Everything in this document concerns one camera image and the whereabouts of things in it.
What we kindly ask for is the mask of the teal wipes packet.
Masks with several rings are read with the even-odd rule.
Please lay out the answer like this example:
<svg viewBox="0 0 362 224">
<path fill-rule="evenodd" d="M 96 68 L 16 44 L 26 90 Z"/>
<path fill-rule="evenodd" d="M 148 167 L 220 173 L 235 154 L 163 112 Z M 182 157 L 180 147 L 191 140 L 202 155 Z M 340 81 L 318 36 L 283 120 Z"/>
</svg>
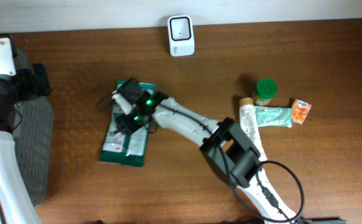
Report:
<svg viewBox="0 0 362 224">
<path fill-rule="evenodd" d="M 259 128 L 266 126 L 292 127 L 292 110 L 290 108 L 255 106 L 254 109 Z"/>
</svg>

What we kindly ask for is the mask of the white tube tan cap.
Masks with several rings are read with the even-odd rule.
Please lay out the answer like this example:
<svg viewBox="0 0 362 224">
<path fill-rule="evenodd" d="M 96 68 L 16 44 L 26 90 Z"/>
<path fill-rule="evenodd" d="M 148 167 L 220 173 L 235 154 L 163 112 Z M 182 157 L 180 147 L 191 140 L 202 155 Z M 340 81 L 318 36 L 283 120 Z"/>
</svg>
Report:
<svg viewBox="0 0 362 224">
<path fill-rule="evenodd" d="M 242 98 L 239 101 L 239 125 L 247 137 L 253 142 L 259 151 L 259 160 L 266 161 L 267 156 L 262 146 L 261 137 L 256 120 L 256 110 L 252 98 Z"/>
</svg>

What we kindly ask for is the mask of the green white package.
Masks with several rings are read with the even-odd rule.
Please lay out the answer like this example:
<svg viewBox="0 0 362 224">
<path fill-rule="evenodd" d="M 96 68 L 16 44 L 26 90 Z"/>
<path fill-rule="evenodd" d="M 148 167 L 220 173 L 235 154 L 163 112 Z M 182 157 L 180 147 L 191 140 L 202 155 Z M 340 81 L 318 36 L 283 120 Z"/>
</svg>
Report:
<svg viewBox="0 0 362 224">
<path fill-rule="evenodd" d="M 142 167 L 144 165 L 150 125 L 147 124 L 143 126 L 132 135 L 122 134 L 118 131 L 115 122 L 115 119 L 122 113 L 121 107 L 113 103 L 111 121 L 98 161 L 124 166 Z"/>
</svg>

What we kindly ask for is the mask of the orange small packet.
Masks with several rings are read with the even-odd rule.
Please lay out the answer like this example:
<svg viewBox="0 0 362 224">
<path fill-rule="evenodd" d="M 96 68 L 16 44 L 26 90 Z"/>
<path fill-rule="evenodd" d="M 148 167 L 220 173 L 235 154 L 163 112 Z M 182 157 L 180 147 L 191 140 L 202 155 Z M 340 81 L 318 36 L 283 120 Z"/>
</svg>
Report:
<svg viewBox="0 0 362 224">
<path fill-rule="evenodd" d="M 308 113 L 311 109 L 312 105 L 309 103 L 306 103 L 302 100 L 295 99 L 292 104 L 292 114 L 291 119 L 292 122 L 297 124 L 303 124 L 306 117 L 308 116 Z"/>
</svg>

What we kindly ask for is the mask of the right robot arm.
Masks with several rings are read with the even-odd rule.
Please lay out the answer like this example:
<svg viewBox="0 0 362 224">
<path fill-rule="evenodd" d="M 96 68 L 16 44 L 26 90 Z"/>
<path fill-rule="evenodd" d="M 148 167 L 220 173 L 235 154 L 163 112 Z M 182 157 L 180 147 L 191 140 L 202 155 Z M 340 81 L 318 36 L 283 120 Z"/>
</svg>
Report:
<svg viewBox="0 0 362 224">
<path fill-rule="evenodd" d="M 231 118 L 206 118 L 161 91 L 150 93 L 130 78 L 111 94 L 121 108 L 115 119 L 131 135 L 151 122 L 194 142 L 215 175 L 228 185 L 240 204 L 265 223 L 302 223 L 305 202 L 291 210 L 271 185 L 264 170 L 269 161 L 258 145 Z"/>
</svg>

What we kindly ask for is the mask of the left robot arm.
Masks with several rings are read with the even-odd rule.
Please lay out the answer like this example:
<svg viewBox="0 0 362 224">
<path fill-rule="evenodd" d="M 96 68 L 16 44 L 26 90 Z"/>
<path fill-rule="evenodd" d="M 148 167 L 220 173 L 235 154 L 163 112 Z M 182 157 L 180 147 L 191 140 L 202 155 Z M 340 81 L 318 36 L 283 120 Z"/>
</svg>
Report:
<svg viewBox="0 0 362 224">
<path fill-rule="evenodd" d="M 30 64 L 8 34 L 0 35 L 0 223 L 40 223 L 47 195 L 53 110 L 42 63 Z"/>
</svg>

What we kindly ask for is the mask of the green lid jar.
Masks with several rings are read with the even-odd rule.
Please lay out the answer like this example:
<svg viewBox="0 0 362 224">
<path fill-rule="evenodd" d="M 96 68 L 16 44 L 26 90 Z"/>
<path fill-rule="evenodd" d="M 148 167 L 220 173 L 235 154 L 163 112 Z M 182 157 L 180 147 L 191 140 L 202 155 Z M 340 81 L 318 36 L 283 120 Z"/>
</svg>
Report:
<svg viewBox="0 0 362 224">
<path fill-rule="evenodd" d="M 275 97 L 277 84 L 270 78 L 260 79 L 252 93 L 253 103 L 258 106 L 266 106 Z"/>
</svg>

